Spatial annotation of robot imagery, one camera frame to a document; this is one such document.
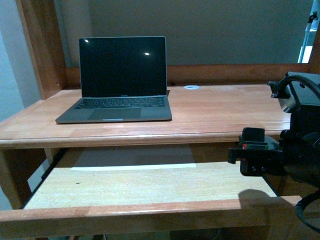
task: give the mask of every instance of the black device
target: black device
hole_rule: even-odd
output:
[[[272,98],[290,113],[290,129],[283,130],[280,141],[265,136],[263,128],[246,127],[239,136],[238,148],[229,148],[228,162],[240,159],[244,176],[289,175],[293,180],[320,189],[320,75],[288,72],[281,81],[269,82]],[[320,199],[320,190],[296,205],[297,216],[310,228],[304,209]]]

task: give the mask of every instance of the desk leg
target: desk leg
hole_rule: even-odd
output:
[[[28,179],[45,159],[43,149],[0,150],[0,186],[13,209],[31,196]]]

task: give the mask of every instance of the black screen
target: black screen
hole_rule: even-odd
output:
[[[79,40],[83,97],[167,94],[165,37]]]

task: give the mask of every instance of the wooden frame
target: wooden frame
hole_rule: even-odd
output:
[[[67,68],[53,1],[16,0],[41,98],[67,87],[80,86],[78,68]],[[168,84],[264,84],[280,80],[286,72],[320,74],[320,34],[309,63],[224,64],[168,66]]]

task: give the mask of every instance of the gray wall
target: gray wall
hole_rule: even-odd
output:
[[[74,67],[79,62],[78,38],[90,36],[165,36],[169,65],[297,63],[313,3],[58,1]]]

